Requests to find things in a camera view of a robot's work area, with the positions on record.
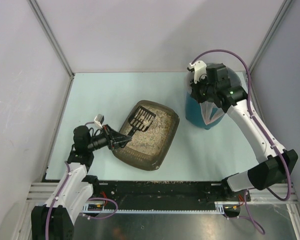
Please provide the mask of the clear plastic bin liner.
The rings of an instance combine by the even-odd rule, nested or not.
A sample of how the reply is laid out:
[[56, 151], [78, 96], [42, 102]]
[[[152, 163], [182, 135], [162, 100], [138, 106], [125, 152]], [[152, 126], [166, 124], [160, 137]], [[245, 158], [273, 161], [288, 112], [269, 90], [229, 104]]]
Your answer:
[[190, 72], [185, 78], [185, 118], [194, 126], [209, 130], [222, 120], [225, 113], [212, 102], [198, 103], [191, 97], [193, 78], [194, 74]]

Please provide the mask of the blue trash bin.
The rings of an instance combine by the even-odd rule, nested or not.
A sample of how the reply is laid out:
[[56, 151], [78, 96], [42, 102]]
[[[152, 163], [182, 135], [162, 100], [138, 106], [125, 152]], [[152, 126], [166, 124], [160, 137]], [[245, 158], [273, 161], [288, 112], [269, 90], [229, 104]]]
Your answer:
[[185, 117], [199, 128], [214, 127], [231, 106], [247, 98], [239, 76], [222, 63], [199, 60], [187, 70]]

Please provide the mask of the black litter scoop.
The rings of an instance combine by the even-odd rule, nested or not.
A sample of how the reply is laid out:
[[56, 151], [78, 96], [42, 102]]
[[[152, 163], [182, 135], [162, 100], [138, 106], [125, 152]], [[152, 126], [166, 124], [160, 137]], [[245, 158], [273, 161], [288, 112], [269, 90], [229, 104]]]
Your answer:
[[[128, 132], [128, 136], [132, 137], [136, 131], [139, 132], [146, 132], [153, 121], [156, 118], [156, 114], [153, 113], [152, 111], [148, 110], [147, 108], [143, 106], [138, 106], [136, 110], [133, 111], [132, 114], [129, 115], [128, 117], [128, 123], [131, 126], [131, 130]], [[144, 120], [149, 120], [150, 124], [149, 125], [144, 125], [143, 121]]]

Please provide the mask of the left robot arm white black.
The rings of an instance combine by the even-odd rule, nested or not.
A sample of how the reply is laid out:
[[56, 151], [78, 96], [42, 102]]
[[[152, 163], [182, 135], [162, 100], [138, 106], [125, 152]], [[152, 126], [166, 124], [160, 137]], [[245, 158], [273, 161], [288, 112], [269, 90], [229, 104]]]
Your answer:
[[100, 193], [99, 180], [88, 175], [94, 151], [107, 147], [114, 151], [132, 140], [105, 124], [99, 134], [80, 125], [73, 131], [73, 145], [65, 162], [66, 170], [56, 189], [41, 206], [31, 212], [31, 232], [34, 240], [71, 240], [74, 226], [85, 203]]

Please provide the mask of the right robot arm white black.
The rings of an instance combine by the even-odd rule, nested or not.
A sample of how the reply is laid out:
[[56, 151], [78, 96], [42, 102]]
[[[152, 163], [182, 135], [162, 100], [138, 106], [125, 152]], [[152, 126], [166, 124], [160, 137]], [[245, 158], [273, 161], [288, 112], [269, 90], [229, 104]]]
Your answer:
[[290, 182], [290, 174], [298, 160], [294, 149], [287, 150], [270, 133], [253, 109], [247, 91], [234, 82], [236, 73], [229, 73], [222, 64], [206, 64], [202, 60], [190, 63], [188, 71], [190, 96], [199, 104], [210, 103], [227, 114], [239, 127], [250, 144], [258, 165], [224, 178], [221, 185], [227, 194], [242, 190], [264, 190], [280, 181]]

